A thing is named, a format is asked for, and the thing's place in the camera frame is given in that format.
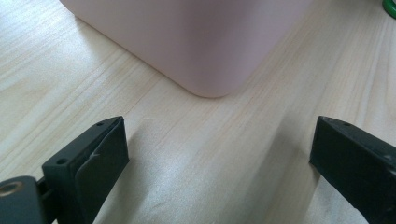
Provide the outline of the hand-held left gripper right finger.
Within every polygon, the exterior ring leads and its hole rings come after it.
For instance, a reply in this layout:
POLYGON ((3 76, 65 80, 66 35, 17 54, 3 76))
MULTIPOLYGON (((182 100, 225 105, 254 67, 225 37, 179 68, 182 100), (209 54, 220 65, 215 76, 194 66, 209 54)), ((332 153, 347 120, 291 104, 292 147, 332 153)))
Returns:
POLYGON ((309 162, 370 224, 396 224, 396 147, 320 116, 309 162))

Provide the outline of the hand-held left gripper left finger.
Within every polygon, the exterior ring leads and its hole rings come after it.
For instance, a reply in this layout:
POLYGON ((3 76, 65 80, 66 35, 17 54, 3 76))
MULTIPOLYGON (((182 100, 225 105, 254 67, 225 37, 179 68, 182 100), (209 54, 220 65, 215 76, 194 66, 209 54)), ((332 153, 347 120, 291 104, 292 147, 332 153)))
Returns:
POLYGON ((43 165, 45 180, 57 194, 59 224, 92 224, 129 162, 124 119, 102 120, 43 165))

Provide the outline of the pink plastic storage box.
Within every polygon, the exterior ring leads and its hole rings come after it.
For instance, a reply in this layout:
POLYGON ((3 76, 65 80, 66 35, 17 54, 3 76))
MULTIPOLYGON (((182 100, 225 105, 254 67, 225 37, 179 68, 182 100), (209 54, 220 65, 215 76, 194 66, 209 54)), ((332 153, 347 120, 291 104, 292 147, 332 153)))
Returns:
POLYGON ((60 0, 186 90, 237 89, 313 0, 60 0))

